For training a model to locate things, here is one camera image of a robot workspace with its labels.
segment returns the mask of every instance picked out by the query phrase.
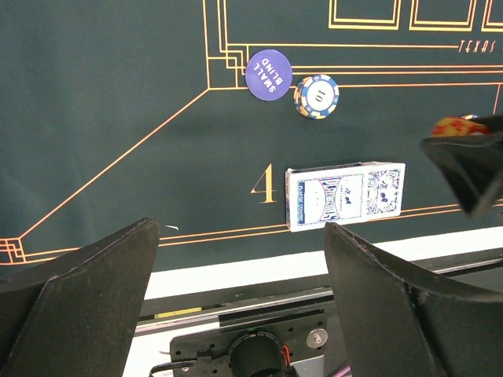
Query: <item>red and yellow object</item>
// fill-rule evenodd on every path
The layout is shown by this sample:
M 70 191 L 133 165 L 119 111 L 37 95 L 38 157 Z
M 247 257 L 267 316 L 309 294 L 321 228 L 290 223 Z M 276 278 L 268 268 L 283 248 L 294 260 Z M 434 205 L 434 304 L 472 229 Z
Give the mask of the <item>red and yellow object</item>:
M 448 116 L 437 122 L 432 137 L 487 135 L 489 129 L 483 124 L 456 116 Z

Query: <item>playing card box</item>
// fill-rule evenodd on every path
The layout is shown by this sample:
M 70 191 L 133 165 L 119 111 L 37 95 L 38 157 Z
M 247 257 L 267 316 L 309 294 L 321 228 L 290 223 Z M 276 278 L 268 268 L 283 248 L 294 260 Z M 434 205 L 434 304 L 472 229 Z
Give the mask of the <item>playing card box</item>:
M 378 162 L 288 169 L 287 226 L 298 232 L 398 216 L 404 173 L 405 164 Z

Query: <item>white border strip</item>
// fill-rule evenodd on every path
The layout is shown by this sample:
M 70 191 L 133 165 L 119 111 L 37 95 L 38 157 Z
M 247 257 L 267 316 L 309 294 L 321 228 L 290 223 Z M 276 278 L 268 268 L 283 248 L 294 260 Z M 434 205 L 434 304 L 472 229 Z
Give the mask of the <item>white border strip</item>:
M 503 247 L 503 226 L 376 243 L 407 261 Z M 153 273 L 145 300 L 328 273 L 323 251 Z

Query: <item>number 4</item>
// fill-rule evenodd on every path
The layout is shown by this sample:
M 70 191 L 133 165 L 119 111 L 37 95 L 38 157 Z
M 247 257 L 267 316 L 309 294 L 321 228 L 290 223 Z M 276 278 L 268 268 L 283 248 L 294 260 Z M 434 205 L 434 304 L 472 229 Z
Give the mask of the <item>number 4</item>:
M 262 179 L 266 180 L 266 189 L 259 191 L 257 190 L 257 185 L 260 183 Z M 273 164 L 270 163 L 266 171 L 264 171 L 263 174 L 260 176 L 257 183 L 255 183 L 255 186 L 253 186 L 250 193 L 251 194 L 260 194 L 263 192 L 266 193 L 266 201 L 262 202 L 262 204 L 264 204 L 264 203 L 276 203 L 276 200 L 273 200 L 273 192 L 275 191 L 276 190 L 273 190 Z

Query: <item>purple disc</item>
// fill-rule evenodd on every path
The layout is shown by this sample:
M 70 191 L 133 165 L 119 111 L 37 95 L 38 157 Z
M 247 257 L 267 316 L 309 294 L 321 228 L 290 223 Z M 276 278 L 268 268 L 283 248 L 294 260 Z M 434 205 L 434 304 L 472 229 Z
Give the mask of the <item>purple disc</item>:
M 292 84 L 292 66 L 285 55 L 275 49 L 263 49 L 251 57 L 246 66 L 246 86 L 262 101 L 283 97 Z

